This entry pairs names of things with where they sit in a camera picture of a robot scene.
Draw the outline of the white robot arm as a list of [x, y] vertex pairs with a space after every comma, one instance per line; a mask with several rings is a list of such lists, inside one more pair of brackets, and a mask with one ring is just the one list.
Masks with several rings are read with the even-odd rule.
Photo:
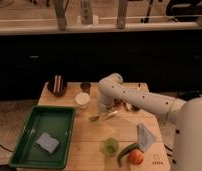
[[179, 98], [128, 88], [118, 73], [98, 82], [98, 107], [105, 112], [122, 100], [175, 125], [170, 171], [202, 171], [202, 97]]

